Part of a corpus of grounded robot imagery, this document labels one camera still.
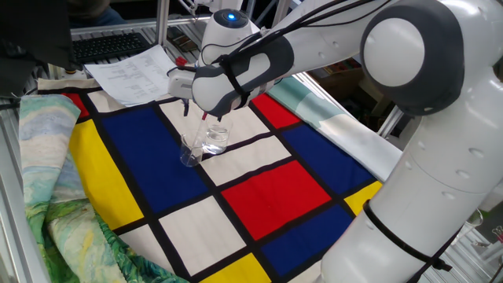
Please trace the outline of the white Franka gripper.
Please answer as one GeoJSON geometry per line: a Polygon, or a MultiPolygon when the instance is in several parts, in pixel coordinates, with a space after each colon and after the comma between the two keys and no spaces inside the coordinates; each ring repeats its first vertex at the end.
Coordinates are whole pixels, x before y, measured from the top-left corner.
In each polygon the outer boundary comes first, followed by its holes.
{"type": "MultiPolygon", "coordinates": [[[[167,72],[169,79],[167,93],[182,99],[184,117],[189,114],[189,100],[193,98],[192,84],[195,74],[196,68],[191,66],[177,66],[167,72]]],[[[217,120],[221,122],[222,116],[217,116],[217,120]]]]}

